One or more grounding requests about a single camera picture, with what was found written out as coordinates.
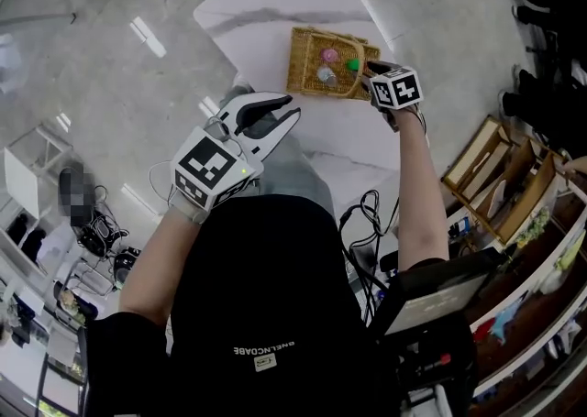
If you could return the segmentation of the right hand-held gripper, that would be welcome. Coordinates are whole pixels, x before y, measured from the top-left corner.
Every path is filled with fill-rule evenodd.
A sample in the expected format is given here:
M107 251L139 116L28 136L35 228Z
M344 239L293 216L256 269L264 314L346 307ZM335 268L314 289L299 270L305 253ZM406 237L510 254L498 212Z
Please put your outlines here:
M361 76L361 87L369 95L371 106L383 115L394 132L399 131L395 115L406 111L415 115L425 126L419 108L424 99L416 71L384 60L368 60L370 75Z

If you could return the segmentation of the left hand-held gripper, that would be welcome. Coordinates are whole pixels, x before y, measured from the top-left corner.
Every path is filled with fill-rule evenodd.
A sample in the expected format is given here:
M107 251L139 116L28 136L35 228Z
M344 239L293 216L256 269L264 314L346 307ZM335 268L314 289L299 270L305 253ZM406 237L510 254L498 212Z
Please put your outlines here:
M220 120L197 126L172 160L175 188L206 212L246 190L263 172L265 160L301 117L295 108L276 116L293 100L274 92L235 96Z

